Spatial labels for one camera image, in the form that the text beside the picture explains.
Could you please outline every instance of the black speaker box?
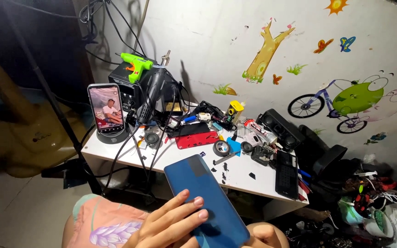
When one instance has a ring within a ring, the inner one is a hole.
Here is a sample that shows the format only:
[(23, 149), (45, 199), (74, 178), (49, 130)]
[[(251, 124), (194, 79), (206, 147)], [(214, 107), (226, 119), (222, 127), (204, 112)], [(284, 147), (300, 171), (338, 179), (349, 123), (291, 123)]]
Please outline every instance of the black speaker box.
[(300, 133), (297, 127), (290, 124), (274, 109), (267, 110), (262, 116), (259, 116), (259, 123), (266, 130), (273, 132), (278, 137), (278, 143), (285, 150), (293, 150), (306, 139)]

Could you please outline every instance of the yellow device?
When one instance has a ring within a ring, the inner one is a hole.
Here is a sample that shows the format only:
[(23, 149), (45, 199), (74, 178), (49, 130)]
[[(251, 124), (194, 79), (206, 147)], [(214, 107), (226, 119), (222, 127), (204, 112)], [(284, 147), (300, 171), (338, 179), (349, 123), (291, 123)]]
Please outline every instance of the yellow device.
[(241, 115), (241, 112), (244, 110), (244, 107), (237, 101), (231, 101), (228, 110), (224, 117), (227, 121), (231, 121), (232, 123), (237, 122), (238, 118)]

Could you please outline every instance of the sun sticker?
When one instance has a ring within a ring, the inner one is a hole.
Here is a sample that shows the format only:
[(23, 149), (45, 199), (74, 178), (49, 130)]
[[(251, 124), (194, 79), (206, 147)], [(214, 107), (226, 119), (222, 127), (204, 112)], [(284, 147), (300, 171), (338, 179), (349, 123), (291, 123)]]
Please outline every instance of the sun sticker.
[(338, 12), (343, 11), (342, 8), (347, 6), (347, 0), (330, 0), (330, 5), (325, 9), (330, 9), (330, 14), (335, 13), (338, 15)]

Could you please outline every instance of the phone screen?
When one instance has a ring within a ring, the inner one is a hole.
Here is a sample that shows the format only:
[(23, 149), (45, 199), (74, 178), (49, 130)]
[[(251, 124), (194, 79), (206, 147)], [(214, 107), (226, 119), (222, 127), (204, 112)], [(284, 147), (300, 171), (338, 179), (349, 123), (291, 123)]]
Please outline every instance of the phone screen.
[(116, 133), (125, 128), (119, 87), (115, 84), (88, 86), (91, 109), (100, 133)]

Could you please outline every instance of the phone stand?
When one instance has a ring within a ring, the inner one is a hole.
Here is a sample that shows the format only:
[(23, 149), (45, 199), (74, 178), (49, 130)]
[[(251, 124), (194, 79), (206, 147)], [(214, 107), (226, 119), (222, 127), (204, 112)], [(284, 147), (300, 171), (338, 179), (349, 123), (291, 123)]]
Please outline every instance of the phone stand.
[(99, 139), (99, 141), (105, 144), (120, 143), (124, 141), (129, 135), (130, 133), (126, 129), (117, 133), (110, 133), (110, 134), (99, 133), (99, 131), (96, 131), (96, 136)]

